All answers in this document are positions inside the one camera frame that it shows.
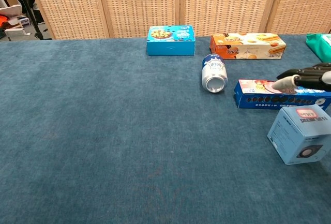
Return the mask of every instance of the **green package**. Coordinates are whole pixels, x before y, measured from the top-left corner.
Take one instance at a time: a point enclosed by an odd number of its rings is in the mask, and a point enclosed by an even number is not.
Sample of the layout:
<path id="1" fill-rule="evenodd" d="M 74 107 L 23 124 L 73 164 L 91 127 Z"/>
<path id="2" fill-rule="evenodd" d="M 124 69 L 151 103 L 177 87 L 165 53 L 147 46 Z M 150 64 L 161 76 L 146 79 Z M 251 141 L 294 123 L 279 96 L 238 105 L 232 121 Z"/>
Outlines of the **green package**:
<path id="1" fill-rule="evenodd" d="M 331 34 L 307 34 L 306 43 L 322 62 L 331 62 Z"/>

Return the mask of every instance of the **wafer box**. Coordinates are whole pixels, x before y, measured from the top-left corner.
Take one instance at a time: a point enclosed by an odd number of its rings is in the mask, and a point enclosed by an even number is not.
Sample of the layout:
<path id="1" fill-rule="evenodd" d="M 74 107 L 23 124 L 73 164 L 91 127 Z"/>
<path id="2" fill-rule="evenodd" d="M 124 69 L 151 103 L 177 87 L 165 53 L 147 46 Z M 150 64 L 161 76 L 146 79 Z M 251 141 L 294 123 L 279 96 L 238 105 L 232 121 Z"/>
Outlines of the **wafer box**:
<path id="1" fill-rule="evenodd" d="M 282 108 L 267 137 L 286 165 L 316 162 L 331 149 L 331 119 L 317 104 Z"/>
<path id="2" fill-rule="evenodd" d="M 234 89 L 237 106 L 245 109 L 281 109 L 316 103 L 325 110 L 331 103 L 331 92 L 303 87 L 278 91 L 273 89 L 273 83 L 267 80 L 238 80 Z"/>
<path id="3" fill-rule="evenodd" d="M 147 36 L 148 55 L 194 55 L 193 27 L 151 26 Z"/>
<path id="4" fill-rule="evenodd" d="M 277 34 L 212 34 L 210 50 L 224 59 L 280 59 L 286 44 Z"/>

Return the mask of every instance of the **long blue box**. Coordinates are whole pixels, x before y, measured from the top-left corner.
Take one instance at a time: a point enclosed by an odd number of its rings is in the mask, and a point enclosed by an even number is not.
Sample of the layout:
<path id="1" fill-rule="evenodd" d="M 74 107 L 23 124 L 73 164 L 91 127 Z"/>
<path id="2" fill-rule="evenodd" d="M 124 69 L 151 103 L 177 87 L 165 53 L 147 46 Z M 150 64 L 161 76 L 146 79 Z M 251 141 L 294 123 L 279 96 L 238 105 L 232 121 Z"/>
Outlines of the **long blue box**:
<path id="1" fill-rule="evenodd" d="M 325 110 L 331 103 L 331 92 L 303 87 L 280 92 L 272 88 L 273 83 L 267 80 L 238 80 L 234 89 L 238 108 L 281 109 L 317 104 Z"/>

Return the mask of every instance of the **floor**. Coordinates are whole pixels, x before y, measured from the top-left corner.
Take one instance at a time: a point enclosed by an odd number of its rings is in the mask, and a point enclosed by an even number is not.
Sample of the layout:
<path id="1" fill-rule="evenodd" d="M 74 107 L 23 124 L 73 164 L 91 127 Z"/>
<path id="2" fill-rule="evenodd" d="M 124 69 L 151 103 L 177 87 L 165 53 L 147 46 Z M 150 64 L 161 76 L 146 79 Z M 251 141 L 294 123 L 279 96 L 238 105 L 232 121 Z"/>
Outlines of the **floor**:
<path id="1" fill-rule="evenodd" d="M 41 33 L 42 33 L 44 39 L 51 38 L 51 36 L 50 36 L 50 34 L 49 34 L 48 31 L 43 32 L 43 31 L 47 28 L 45 24 L 39 24 L 38 27 L 39 27 L 39 29 L 40 29 L 40 31 L 41 31 Z M 27 27 L 25 28 L 25 32 L 26 32 L 26 33 L 30 33 L 30 35 L 21 35 L 21 36 L 11 37 L 11 38 L 10 38 L 11 41 L 20 41 L 20 40 L 37 40 L 37 38 L 35 37 L 35 33 L 36 33 L 36 31 L 35 31 L 35 29 L 34 29 L 34 27 L 33 27 L 32 25 L 27 26 Z M 8 37 L 5 36 L 5 37 L 3 37 L 2 39 L 0 39 L 0 42 L 2 42 L 2 41 L 9 41 L 9 39 L 8 39 Z"/>

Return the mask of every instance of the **blue snack box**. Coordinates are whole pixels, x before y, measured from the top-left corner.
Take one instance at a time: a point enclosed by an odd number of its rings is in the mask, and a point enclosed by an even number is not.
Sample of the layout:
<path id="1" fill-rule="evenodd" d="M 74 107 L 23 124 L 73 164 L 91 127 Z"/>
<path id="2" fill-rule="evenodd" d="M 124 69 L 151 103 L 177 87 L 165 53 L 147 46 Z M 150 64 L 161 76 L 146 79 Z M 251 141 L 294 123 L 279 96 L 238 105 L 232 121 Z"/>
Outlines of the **blue snack box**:
<path id="1" fill-rule="evenodd" d="M 277 91 L 272 88 L 273 81 L 238 80 L 234 89 L 238 108 L 281 109 L 282 107 L 317 104 L 326 109 L 331 103 L 331 92 L 303 87 Z"/>
<path id="2" fill-rule="evenodd" d="M 282 108 L 267 135 L 286 165 L 316 162 L 331 149 L 331 119 L 317 104 Z"/>
<path id="3" fill-rule="evenodd" d="M 193 27 L 151 26 L 147 36 L 147 54 L 194 55 L 195 36 Z"/>

